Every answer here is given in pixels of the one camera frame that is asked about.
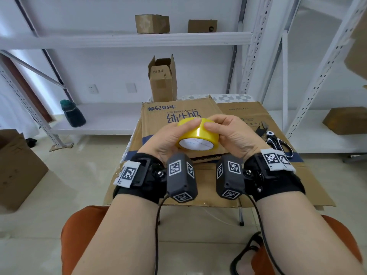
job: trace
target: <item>beige floor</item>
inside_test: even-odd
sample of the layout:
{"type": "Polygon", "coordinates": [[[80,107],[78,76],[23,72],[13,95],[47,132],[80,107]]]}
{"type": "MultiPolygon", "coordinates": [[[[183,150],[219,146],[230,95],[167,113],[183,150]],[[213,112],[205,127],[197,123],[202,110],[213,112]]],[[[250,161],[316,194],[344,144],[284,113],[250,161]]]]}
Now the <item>beige floor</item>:
{"type": "MultiPolygon", "coordinates": [[[[62,226],[77,210],[102,203],[129,136],[63,137],[76,145],[54,152],[44,134],[38,139],[33,150],[50,171],[17,212],[0,215],[0,231],[11,235],[0,240],[0,274],[61,273],[62,226]]],[[[366,257],[367,163],[347,165],[339,155],[303,158],[337,204],[324,214],[351,230],[366,257]]],[[[163,208],[159,273],[229,274],[231,260],[259,229],[251,209],[243,214],[245,226],[239,227],[235,209],[163,208]]]]}

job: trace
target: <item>yellow tape roll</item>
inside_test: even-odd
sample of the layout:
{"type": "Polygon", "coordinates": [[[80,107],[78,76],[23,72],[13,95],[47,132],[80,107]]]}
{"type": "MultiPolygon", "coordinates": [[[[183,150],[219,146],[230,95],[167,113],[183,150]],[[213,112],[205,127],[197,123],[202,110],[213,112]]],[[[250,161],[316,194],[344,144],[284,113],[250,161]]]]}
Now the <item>yellow tape roll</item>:
{"type": "MultiPolygon", "coordinates": [[[[177,125],[193,120],[195,118],[186,118],[180,120],[177,125]]],[[[206,122],[213,122],[211,120],[201,118],[201,124],[198,128],[191,130],[178,139],[177,146],[187,150],[211,150],[218,147],[219,135],[209,132],[204,128],[206,122]]]]}

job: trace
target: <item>dark bottle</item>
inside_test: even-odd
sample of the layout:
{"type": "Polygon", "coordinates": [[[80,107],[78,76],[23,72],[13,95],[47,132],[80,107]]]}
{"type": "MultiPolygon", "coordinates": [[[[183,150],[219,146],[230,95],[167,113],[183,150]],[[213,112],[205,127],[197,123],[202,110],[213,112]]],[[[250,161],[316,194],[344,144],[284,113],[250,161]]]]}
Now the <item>dark bottle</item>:
{"type": "Polygon", "coordinates": [[[67,121],[72,127],[80,127],[85,125],[87,121],[73,101],[63,99],[60,101],[60,104],[67,121]]]}

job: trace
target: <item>forearm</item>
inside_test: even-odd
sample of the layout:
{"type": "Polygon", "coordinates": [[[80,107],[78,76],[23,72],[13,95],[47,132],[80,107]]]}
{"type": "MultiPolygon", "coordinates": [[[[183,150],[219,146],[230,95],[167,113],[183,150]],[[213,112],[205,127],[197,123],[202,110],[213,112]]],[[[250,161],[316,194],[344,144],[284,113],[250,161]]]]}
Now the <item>forearm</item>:
{"type": "Polygon", "coordinates": [[[301,192],[257,202],[270,251],[287,275],[364,274],[330,226],[301,192]]]}
{"type": "Polygon", "coordinates": [[[113,200],[76,265],[76,274],[151,275],[158,205],[127,194],[113,200]]]}

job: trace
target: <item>wall switch plate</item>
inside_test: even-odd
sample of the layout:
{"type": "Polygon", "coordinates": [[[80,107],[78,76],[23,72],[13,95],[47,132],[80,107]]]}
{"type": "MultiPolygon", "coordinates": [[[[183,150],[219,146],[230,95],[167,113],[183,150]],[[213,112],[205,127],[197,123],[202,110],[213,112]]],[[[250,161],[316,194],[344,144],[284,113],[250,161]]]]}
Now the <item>wall switch plate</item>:
{"type": "Polygon", "coordinates": [[[135,83],[125,83],[125,85],[128,93],[136,93],[135,83]]]}
{"type": "Polygon", "coordinates": [[[90,93],[94,93],[94,94],[98,93],[98,89],[97,89],[97,86],[95,84],[89,85],[88,89],[89,89],[90,93]]]}

